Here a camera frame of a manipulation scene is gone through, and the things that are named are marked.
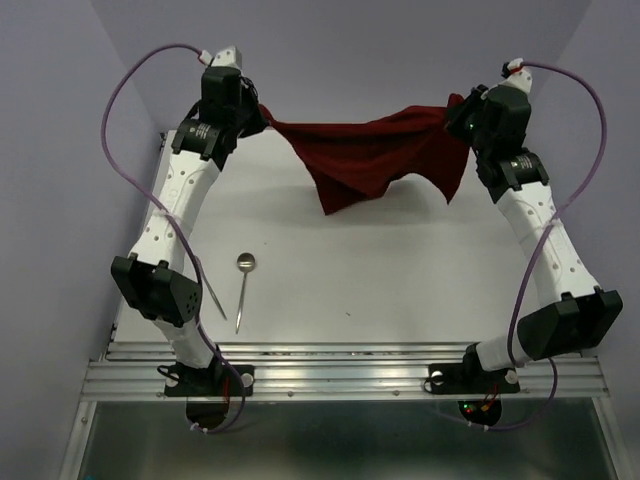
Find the dark red cloth napkin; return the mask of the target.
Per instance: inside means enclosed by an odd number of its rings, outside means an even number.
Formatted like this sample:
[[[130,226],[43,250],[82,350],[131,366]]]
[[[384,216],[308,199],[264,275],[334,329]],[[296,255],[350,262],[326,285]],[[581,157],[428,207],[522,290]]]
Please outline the dark red cloth napkin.
[[[409,174],[431,182],[450,202],[469,147],[448,133],[446,114],[462,102],[452,93],[444,107],[409,106],[365,123],[283,122],[260,109],[311,175],[324,214],[332,215],[383,197],[392,182]]]

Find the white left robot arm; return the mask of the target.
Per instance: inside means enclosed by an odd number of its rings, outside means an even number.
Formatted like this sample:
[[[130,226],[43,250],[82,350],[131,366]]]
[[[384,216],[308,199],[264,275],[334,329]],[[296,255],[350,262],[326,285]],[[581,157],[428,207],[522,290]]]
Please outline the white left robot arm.
[[[151,321],[177,362],[190,368],[191,386],[210,394],[221,386],[223,371],[200,325],[204,275],[189,237],[239,139],[262,132],[267,122],[236,47],[197,55],[205,67],[200,98],[169,146],[159,194],[143,193],[152,210],[139,239],[126,256],[114,258],[111,274],[128,306]]]

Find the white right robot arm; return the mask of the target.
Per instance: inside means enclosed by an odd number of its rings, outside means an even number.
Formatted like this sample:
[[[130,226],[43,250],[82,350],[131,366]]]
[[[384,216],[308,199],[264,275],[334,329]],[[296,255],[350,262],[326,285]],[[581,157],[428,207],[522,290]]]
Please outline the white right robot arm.
[[[527,260],[508,332],[470,347],[463,384],[482,390],[496,371],[598,346],[623,308],[588,271],[561,217],[575,200],[556,205],[541,158],[525,147],[534,63],[504,64],[502,81],[474,88],[448,112],[447,130],[476,157],[476,172],[510,224]]]

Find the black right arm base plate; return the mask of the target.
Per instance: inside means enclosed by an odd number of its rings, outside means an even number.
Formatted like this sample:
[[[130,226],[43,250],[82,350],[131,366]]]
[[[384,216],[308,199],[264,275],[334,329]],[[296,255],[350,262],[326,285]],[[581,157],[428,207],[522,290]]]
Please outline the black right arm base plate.
[[[433,395],[515,394],[520,392],[520,384],[514,369],[471,371],[462,363],[432,363],[427,366],[422,389]]]

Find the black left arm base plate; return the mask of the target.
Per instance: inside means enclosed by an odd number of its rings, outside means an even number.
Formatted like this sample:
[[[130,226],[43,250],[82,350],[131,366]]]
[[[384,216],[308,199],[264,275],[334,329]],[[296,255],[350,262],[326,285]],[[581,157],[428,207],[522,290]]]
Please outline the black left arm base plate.
[[[248,385],[241,387],[240,381],[227,367],[214,363],[209,368],[194,369],[181,363],[160,365],[156,371],[164,377],[164,395],[167,397],[247,397],[253,394],[253,365],[237,365],[240,377],[250,376]]]

